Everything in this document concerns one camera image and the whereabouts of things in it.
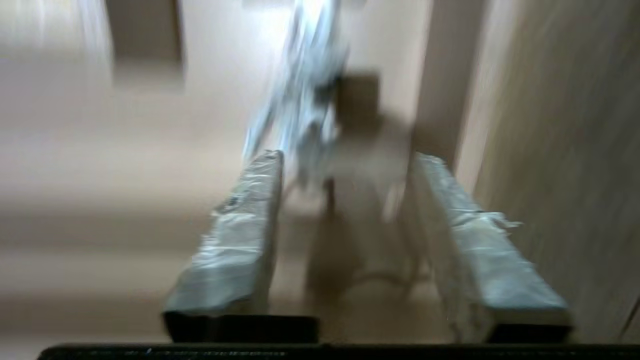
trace floor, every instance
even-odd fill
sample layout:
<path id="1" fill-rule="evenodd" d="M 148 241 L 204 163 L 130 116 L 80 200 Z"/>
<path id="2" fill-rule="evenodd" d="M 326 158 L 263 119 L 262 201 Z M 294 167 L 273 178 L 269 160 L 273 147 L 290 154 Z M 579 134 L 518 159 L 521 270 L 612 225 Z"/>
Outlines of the floor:
<path id="1" fill-rule="evenodd" d="M 406 164 L 428 17 L 423 0 L 393 3 L 369 0 L 344 16 L 349 69 L 373 70 L 381 85 L 363 115 L 376 126 L 345 127 L 336 216 L 295 190 L 280 217 L 271 310 L 321 317 L 325 341 L 448 339 L 433 288 L 404 291 L 405 249 L 381 221 Z M 0 67 L 3 359 L 63 342 L 168 341 L 164 298 L 241 169 L 288 16 L 204 0 L 183 1 L 182 14 L 189 66 L 179 91 L 114 88 L 86 64 Z"/>

